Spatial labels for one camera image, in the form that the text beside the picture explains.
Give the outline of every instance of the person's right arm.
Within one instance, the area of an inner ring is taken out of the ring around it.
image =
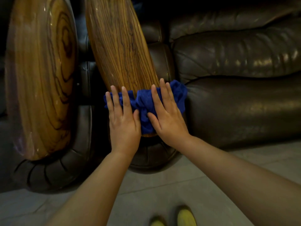
[[[188,133],[169,83],[160,80],[163,104],[152,87],[161,139],[200,168],[254,225],[301,225],[301,186],[207,144]]]

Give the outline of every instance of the gray floor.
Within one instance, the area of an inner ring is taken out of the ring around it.
[[[301,184],[301,141],[234,151],[232,154]],[[0,225],[43,225],[72,195],[15,190],[0,194]],[[243,213],[185,157],[166,171],[140,175],[128,171],[108,225],[148,225],[160,214],[175,225],[178,205],[192,209],[198,225],[252,225]]]

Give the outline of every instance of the person's left arm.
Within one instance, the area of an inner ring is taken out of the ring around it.
[[[48,222],[49,225],[107,225],[123,177],[138,150],[141,138],[139,112],[132,112],[129,95],[122,87],[123,110],[114,86],[106,93],[112,152]]]

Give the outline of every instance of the yellow slipper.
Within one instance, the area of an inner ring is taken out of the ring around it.
[[[163,217],[156,216],[150,221],[150,226],[167,226]]]
[[[178,226],[197,226],[190,208],[185,205],[178,208],[177,222]]]

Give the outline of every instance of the forearm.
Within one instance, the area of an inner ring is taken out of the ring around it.
[[[301,186],[204,141],[189,137],[178,149],[255,225],[301,225]]]
[[[131,158],[110,153],[47,225],[106,225]]]

